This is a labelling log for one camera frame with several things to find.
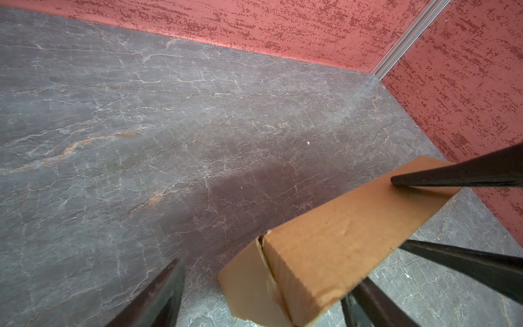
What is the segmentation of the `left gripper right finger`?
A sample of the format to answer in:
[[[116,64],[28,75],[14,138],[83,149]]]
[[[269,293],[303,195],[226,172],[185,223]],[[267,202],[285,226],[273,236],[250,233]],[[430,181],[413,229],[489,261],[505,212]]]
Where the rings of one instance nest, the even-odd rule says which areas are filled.
[[[370,278],[341,300],[346,326],[413,326],[411,319]]]

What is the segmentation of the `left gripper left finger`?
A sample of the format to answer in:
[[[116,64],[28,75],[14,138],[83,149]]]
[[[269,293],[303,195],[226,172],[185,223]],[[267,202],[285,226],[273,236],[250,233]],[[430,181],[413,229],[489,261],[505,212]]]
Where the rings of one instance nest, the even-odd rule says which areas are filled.
[[[109,326],[176,326],[183,290],[185,265],[174,259]]]

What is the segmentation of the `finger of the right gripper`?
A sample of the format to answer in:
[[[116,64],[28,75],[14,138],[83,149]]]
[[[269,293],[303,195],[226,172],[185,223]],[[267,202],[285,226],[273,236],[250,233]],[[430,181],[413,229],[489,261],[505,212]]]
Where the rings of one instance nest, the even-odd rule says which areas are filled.
[[[522,144],[451,166],[394,176],[408,187],[522,187]]]
[[[522,304],[522,258],[414,240],[399,248],[458,271]]]

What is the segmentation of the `brown cardboard box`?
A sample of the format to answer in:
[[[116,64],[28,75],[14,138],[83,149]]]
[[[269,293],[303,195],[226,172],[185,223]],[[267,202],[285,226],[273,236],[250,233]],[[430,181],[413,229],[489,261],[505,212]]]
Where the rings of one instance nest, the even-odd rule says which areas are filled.
[[[426,156],[257,236],[220,271],[234,317],[313,326],[457,193],[396,187],[400,174],[446,167]]]

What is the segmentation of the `right aluminium corner post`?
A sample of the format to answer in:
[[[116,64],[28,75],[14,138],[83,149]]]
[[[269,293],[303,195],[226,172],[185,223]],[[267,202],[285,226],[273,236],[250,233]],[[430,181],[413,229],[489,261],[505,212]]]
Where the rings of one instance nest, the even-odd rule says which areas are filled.
[[[371,72],[372,75],[382,80],[450,2],[450,0],[430,0],[376,65]]]

